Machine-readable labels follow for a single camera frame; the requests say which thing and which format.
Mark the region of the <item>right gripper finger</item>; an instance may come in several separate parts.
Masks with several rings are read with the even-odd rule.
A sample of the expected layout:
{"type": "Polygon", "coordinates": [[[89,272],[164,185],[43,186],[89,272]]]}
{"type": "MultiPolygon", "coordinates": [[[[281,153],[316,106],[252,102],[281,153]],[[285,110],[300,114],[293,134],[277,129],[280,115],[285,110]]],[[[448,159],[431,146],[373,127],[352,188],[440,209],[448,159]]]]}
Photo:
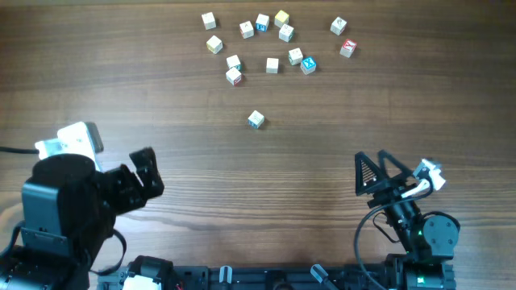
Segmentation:
{"type": "Polygon", "coordinates": [[[355,154],[356,195],[373,194],[385,190],[387,176],[362,151],[355,154]]]}
{"type": "Polygon", "coordinates": [[[380,177],[381,180],[407,180],[413,175],[413,171],[405,166],[398,159],[394,158],[390,153],[385,150],[378,152],[378,160],[380,165],[380,177]],[[388,160],[395,168],[400,170],[400,173],[396,176],[389,176],[385,161],[388,160]]]}

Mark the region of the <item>wooden block blue Y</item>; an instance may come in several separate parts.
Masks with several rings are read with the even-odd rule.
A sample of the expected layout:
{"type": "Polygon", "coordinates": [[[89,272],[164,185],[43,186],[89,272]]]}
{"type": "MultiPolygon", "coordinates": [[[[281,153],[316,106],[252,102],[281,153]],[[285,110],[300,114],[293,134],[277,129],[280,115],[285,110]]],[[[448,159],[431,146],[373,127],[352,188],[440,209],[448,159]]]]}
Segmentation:
{"type": "Polygon", "coordinates": [[[264,115],[257,110],[254,110],[248,117],[248,124],[251,127],[258,129],[263,124],[264,120],[264,115]]]}

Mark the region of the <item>blue X wooden block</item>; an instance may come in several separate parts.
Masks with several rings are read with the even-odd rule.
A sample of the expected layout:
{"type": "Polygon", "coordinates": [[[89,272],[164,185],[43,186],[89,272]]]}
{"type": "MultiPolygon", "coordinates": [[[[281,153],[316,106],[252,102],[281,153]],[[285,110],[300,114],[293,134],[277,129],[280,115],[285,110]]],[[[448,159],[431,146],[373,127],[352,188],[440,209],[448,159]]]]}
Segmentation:
{"type": "Polygon", "coordinates": [[[305,75],[313,73],[317,67],[317,63],[315,62],[312,56],[308,56],[301,62],[301,70],[305,75]]]}

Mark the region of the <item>wooden block green picture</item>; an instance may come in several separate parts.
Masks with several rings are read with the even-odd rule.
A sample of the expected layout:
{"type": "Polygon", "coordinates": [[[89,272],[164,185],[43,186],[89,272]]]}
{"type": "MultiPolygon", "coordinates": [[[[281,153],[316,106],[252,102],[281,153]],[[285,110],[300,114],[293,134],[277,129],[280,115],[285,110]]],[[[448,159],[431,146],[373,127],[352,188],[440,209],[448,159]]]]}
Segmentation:
{"type": "Polygon", "coordinates": [[[291,65],[300,64],[303,60],[302,50],[300,48],[294,48],[288,52],[289,63],[291,65]]]}

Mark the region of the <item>plain wooden block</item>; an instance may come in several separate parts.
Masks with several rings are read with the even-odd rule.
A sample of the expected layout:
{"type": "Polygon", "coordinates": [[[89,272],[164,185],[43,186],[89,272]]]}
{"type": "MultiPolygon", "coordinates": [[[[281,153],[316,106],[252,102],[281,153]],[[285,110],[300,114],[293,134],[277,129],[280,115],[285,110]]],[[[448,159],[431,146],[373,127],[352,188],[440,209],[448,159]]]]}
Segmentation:
{"type": "Polygon", "coordinates": [[[277,58],[268,58],[266,60],[266,73],[277,74],[279,69],[279,60],[277,58]]]}

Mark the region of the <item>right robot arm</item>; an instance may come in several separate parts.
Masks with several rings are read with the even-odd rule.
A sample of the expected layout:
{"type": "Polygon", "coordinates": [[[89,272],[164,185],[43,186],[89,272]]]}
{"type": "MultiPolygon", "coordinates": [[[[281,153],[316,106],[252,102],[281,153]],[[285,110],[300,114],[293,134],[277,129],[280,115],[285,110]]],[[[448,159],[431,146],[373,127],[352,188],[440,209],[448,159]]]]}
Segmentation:
{"type": "Polygon", "coordinates": [[[355,154],[356,195],[370,194],[370,211],[360,220],[354,236],[354,253],[360,274],[369,286],[378,289],[454,289],[452,266],[460,223],[441,212],[422,213],[416,202],[439,191],[446,180],[439,163],[422,159],[409,169],[385,150],[377,153],[375,164],[365,153],[355,154]],[[360,255],[360,233],[368,220],[383,214],[400,243],[403,255],[388,255],[383,272],[373,276],[360,255]]]}

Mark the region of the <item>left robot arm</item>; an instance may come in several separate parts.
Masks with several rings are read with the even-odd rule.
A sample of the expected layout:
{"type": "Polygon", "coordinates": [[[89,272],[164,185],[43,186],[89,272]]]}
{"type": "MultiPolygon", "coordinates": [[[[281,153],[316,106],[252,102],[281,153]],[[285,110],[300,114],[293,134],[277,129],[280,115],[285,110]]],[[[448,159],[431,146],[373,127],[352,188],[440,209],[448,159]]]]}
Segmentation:
{"type": "Polygon", "coordinates": [[[122,164],[107,172],[92,159],[60,154],[32,169],[22,193],[23,221],[1,253],[3,289],[87,289],[102,244],[117,216],[143,208],[164,184],[150,147],[130,154],[135,172],[122,164]]]}

